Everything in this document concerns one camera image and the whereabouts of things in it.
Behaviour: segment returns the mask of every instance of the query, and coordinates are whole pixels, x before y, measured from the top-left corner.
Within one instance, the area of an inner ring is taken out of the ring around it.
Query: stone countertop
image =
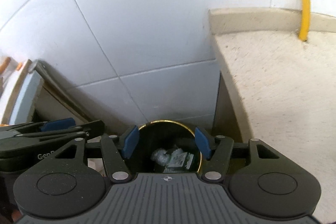
[[[336,221],[336,33],[254,31],[213,36],[243,140],[259,138],[312,173],[314,216]]]

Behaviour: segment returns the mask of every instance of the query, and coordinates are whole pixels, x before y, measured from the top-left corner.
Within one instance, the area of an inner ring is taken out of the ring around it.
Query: metal rivet
[[[123,171],[118,171],[112,174],[112,178],[116,179],[116,180],[124,180],[126,178],[128,178],[128,174],[126,172]]]
[[[207,172],[207,173],[205,173],[204,176],[207,179],[210,179],[210,180],[217,180],[217,179],[220,179],[222,177],[222,175],[220,173],[215,172],[215,171]]]

